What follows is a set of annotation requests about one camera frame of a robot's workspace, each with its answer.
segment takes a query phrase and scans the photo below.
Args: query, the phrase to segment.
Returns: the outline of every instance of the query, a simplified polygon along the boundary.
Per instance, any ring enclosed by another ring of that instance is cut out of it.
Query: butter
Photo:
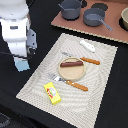
[[[44,88],[45,88],[53,105],[55,105],[56,103],[61,101],[61,98],[60,98],[58,92],[56,91],[52,82],[45,84]]]

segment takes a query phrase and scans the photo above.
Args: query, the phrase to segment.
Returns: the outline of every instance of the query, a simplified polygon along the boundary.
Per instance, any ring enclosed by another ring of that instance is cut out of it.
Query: cloth
[[[90,53],[79,46],[77,42],[80,40],[82,39],[79,37],[63,33],[16,97],[78,128],[93,128],[117,48],[85,39],[96,48],[96,53]],[[88,92],[46,77],[48,72],[57,74],[58,61],[65,58],[59,50],[78,54],[79,57],[84,54],[88,58],[101,61],[100,65],[86,63],[86,75],[78,81],[89,88]],[[43,85],[50,81],[55,84],[62,99],[55,106],[50,103],[43,89]]]

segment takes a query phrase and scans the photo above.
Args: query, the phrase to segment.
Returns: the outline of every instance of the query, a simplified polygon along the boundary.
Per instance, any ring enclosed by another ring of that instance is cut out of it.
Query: pot
[[[89,26],[99,26],[104,24],[109,31],[112,31],[113,29],[104,22],[104,18],[105,12],[99,8],[87,9],[83,15],[83,21],[85,24]]]
[[[82,1],[64,0],[61,4],[58,4],[61,8],[62,17],[68,20],[78,18],[81,11]]]
[[[122,13],[121,17],[123,19],[124,27],[128,30],[128,8],[125,8]]]

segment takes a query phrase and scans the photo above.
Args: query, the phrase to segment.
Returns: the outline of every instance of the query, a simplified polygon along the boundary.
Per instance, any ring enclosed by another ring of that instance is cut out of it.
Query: dark tablecloth
[[[60,11],[57,4],[61,1],[36,0],[30,8],[31,29],[36,32],[38,43],[36,54],[29,60],[30,70],[18,72],[13,58],[0,54],[0,105],[39,121],[49,128],[75,128],[49,113],[16,99],[18,92],[34,73],[59,36],[66,33],[118,47],[95,128],[128,128],[128,44],[51,26],[51,21]],[[7,43],[3,41],[1,27],[0,51],[10,52]]]

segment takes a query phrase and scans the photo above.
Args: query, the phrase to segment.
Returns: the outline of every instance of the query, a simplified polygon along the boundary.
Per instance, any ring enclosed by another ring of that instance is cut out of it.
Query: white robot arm
[[[29,69],[28,54],[37,48],[36,33],[30,29],[26,0],[0,0],[2,36],[18,71]]]

